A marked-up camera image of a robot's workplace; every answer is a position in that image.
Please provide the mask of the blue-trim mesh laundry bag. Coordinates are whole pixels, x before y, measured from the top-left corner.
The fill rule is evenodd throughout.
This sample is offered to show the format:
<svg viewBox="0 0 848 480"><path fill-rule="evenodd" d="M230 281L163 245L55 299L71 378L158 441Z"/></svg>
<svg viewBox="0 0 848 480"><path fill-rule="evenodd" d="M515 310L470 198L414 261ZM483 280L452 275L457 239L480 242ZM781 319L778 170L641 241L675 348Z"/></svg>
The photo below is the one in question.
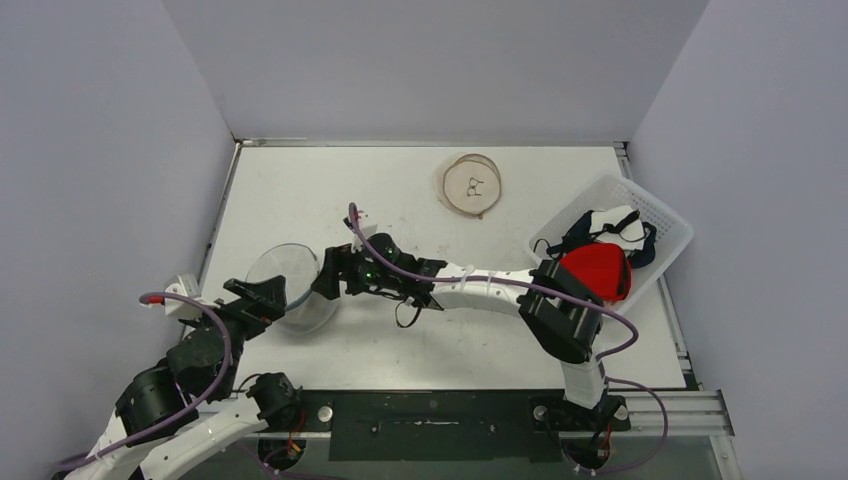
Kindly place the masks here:
<svg viewBox="0 0 848 480"><path fill-rule="evenodd" d="M312 290L321 270L321 258L301 243L283 243L263 253L250 267L250 283L282 275L286 279L286 314L276 322L288 335L304 336L322 328L335 314L339 300L328 300Z"/></svg>

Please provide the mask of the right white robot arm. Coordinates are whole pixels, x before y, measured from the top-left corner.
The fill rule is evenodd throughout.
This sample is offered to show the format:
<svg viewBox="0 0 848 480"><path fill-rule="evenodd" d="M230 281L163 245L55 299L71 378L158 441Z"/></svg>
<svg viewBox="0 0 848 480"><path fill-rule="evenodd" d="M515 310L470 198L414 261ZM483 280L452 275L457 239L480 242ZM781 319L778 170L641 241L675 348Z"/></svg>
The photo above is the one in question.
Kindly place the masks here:
<svg viewBox="0 0 848 480"><path fill-rule="evenodd" d="M561 364L568 421L588 429L605 415L607 387L594 349L603 303L556 261L528 270L481 270L415 257L390 235L377 233L367 245L327 248L312 290L328 300L369 294L421 310L470 309L519 318Z"/></svg>

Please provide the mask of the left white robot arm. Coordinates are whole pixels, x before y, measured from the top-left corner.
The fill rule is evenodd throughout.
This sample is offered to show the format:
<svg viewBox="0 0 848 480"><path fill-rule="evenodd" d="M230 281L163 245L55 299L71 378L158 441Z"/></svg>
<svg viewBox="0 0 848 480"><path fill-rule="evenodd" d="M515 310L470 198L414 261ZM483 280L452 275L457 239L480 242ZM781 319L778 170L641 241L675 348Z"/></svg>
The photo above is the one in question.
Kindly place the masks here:
<svg viewBox="0 0 848 480"><path fill-rule="evenodd" d="M247 341L287 313L286 279L229 279L230 302L208 301L191 274L140 296L191 331L154 366L133 377L107 426L87 453L59 462L56 479L177 479L216 452L252 434L299 427L300 388L282 373L260 373L229 407L202 419L202 404L235 393Z"/></svg>

